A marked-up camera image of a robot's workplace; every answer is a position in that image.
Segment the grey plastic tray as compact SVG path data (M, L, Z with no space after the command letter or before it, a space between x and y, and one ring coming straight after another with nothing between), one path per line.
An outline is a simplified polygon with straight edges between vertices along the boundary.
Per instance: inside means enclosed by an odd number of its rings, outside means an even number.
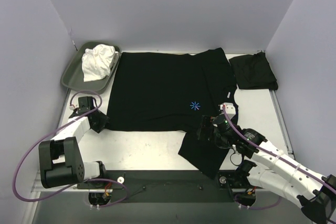
M82 55L85 53L86 49L93 49L95 46L99 44L105 44L108 46L110 45L105 41L103 42L88 41L78 49L78 51L74 54L74 56L72 57L71 61L68 63L67 67L65 68L65 71L62 74L60 82L64 87L74 91L81 91L81 90L94 91L98 94L102 94L105 91L117 69L122 54L122 50L118 46L112 45L118 52L118 56L116 56L116 58L113 60L111 73L107 77L101 80L84 82L83 81L84 74L82 71L82 60L81 60Z

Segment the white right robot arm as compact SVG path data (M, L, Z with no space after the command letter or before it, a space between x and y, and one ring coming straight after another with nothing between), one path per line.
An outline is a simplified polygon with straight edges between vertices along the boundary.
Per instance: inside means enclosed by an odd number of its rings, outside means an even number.
M335 211L335 176L316 173L289 157L253 129L241 129L228 116L202 116L197 138L242 156L231 173L218 174L228 188L263 188L285 198L314 223L330 223Z

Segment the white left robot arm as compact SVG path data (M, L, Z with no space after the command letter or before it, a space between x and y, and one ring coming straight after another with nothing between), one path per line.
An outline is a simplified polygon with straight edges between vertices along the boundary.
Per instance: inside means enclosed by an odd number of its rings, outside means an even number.
M79 107L74 109L68 119L70 125L38 146L40 180L44 188L78 184L87 180L94 187L101 188L108 181L103 163L84 162L78 144L91 130L99 134L109 118L97 109L94 97L79 97L78 102Z

